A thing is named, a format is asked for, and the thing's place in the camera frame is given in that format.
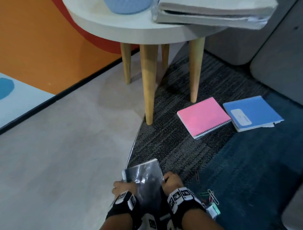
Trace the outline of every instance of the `pink notebook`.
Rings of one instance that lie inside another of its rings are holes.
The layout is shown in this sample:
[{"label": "pink notebook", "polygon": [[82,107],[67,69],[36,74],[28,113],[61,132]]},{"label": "pink notebook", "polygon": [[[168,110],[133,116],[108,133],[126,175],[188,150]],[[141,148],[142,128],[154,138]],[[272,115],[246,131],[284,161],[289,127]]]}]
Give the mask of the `pink notebook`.
[{"label": "pink notebook", "polygon": [[182,109],[177,114],[195,139],[231,121],[213,97]]}]

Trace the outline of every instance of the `forearm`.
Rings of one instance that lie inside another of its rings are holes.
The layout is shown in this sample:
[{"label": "forearm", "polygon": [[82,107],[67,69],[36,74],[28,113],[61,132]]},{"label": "forearm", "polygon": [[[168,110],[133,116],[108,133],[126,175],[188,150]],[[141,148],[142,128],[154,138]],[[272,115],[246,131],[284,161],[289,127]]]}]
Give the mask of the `forearm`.
[{"label": "forearm", "polygon": [[223,230],[207,213],[200,209],[188,210],[182,218],[183,230]]},{"label": "forearm", "polygon": [[128,213],[111,216],[106,219],[100,230],[131,230],[132,218]]}]

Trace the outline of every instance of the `floor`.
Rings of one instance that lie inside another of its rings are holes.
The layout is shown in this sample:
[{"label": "floor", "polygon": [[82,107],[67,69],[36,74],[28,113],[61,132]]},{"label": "floor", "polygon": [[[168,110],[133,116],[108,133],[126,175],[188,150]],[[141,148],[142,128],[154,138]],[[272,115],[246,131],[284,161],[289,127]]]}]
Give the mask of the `floor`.
[{"label": "floor", "polygon": [[[169,62],[182,45],[171,45]],[[137,53],[130,85],[119,64],[2,134],[1,229],[99,229],[143,117]]]}]

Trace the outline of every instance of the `table leg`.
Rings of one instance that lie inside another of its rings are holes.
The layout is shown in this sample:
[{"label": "table leg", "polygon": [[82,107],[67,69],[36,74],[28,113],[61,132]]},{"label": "table leg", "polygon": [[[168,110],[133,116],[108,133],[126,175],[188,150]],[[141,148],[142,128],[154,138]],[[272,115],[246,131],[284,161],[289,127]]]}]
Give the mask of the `table leg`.
[{"label": "table leg", "polygon": [[158,45],[140,45],[142,81],[146,123],[151,125],[154,116]]},{"label": "table leg", "polygon": [[162,66],[166,70],[168,67],[169,44],[162,44]]},{"label": "table leg", "polygon": [[120,43],[124,78],[127,85],[131,82],[131,51],[132,45],[129,43]]},{"label": "table leg", "polygon": [[204,42],[205,38],[198,38],[189,41],[189,86],[190,101],[192,103],[195,103],[197,101],[198,96]]}]

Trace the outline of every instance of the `hand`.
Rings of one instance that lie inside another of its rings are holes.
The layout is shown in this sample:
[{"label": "hand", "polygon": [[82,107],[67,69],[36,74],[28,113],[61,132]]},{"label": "hand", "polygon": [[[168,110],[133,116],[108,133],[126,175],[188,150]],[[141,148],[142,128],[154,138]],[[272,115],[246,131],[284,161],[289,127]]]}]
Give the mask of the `hand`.
[{"label": "hand", "polygon": [[123,192],[128,190],[132,194],[137,194],[137,185],[135,182],[126,183],[122,181],[115,181],[114,182],[114,188],[112,190],[112,194],[115,195],[115,199]]},{"label": "hand", "polygon": [[169,196],[175,189],[184,187],[181,178],[173,172],[168,172],[163,176],[167,181],[162,183],[162,188],[165,195]]}]

